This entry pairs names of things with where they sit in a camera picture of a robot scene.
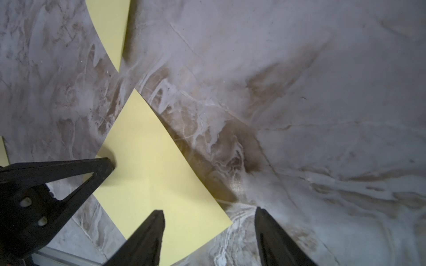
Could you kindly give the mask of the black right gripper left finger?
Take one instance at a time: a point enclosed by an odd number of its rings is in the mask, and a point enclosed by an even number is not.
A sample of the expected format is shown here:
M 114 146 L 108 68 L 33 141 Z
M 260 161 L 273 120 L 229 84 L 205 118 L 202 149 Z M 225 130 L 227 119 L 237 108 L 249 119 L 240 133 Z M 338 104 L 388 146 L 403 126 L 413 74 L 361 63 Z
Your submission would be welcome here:
M 153 211 L 104 265 L 158 266 L 164 230 L 164 212 Z

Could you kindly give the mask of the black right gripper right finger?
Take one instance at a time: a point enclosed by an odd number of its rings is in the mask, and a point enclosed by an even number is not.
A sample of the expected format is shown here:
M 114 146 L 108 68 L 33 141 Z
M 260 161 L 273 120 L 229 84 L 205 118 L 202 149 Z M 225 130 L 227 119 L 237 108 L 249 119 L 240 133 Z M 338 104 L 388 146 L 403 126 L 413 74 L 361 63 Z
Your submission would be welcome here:
M 255 212 L 255 232 L 262 266 L 317 266 L 263 208 Z

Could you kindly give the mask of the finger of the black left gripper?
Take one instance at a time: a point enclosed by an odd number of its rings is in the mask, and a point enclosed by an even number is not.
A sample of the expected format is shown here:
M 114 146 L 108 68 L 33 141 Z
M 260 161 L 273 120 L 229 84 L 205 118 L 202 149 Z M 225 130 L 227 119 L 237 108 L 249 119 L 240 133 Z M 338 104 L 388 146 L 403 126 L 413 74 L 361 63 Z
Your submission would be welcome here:
M 1 167 L 1 259 L 25 259 L 45 247 L 113 170 L 107 157 Z M 90 178 L 64 199 L 47 186 L 85 174 Z

